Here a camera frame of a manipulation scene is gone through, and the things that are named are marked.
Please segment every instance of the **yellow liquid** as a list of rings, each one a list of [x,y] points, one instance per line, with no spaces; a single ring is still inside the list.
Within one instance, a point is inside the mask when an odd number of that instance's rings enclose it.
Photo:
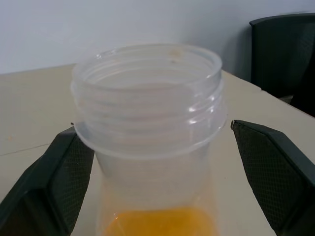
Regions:
[[[105,236],[217,236],[210,217],[195,208],[127,211],[118,214]]]

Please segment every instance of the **clear plastic jar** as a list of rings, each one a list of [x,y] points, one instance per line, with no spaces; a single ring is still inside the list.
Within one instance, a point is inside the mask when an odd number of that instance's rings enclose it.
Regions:
[[[199,227],[211,213],[196,202],[226,120],[222,87],[221,59],[194,46],[125,47],[75,66],[74,126],[104,177],[100,235],[182,235],[190,224],[192,236],[214,234]]]

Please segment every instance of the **jar rim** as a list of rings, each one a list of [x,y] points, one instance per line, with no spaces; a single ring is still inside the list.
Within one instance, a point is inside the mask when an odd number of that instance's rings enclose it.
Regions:
[[[88,86],[92,89],[96,89],[96,90],[106,90],[106,91],[113,91],[113,92],[129,92],[130,90],[127,88],[113,88],[113,87],[108,87],[106,85],[99,85],[99,84],[95,84],[92,83],[89,80],[85,80],[82,77],[82,72],[84,71],[85,67],[88,67],[88,65],[92,62],[95,62],[97,60],[102,60],[105,61],[106,59],[108,59],[110,56],[113,55],[119,55],[121,54],[122,56],[125,53],[131,53],[134,51],[144,51],[144,50],[151,50],[152,48],[164,48],[164,47],[169,47],[170,48],[170,53],[172,52],[172,50],[181,50],[182,52],[191,52],[203,59],[206,60],[212,60],[212,68],[209,69],[209,74],[204,77],[204,78],[200,78],[197,80],[197,82],[202,82],[204,80],[210,79],[211,77],[215,76],[222,67],[222,60],[221,58],[214,52],[205,49],[205,48],[201,48],[198,46],[192,46],[192,45],[187,45],[187,44],[168,44],[168,43],[161,43],[161,44],[144,44],[144,45],[134,45],[134,46],[126,46],[126,47],[121,47],[121,48],[117,48],[114,50],[109,50],[109,51],[105,51],[103,53],[99,53],[97,55],[95,55],[94,57],[90,57],[88,59],[85,59],[82,62],[77,63],[73,70],[72,70],[72,77],[74,80],[76,80],[79,83],[84,84],[84,86]],[[145,91],[159,91],[159,90],[166,90],[166,89],[176,89],[178,86],[182,86],[182,85],[187,85],[192,83],[190,82],[183,82],[183,83],[179,83],[179,84],[171,84],[168,87],[158,87],[158,88],[146,88]],[[133,89],[132,92],[135,91],[143,91],[143,88],[138,88],[138,89]]]

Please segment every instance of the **beige table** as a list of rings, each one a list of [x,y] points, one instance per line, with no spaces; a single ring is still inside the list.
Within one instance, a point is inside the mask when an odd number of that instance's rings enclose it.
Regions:
[[[73,121],[71,68],[0,75],[0,200]],[[315,163],[315,119],[248,82],[223,76],[229,117],[210,153],[221,236],[274,236],[247,182],[229,124],[242,119],[280,130]],[[73,236],[94,235],[99,175],[95,161]]]

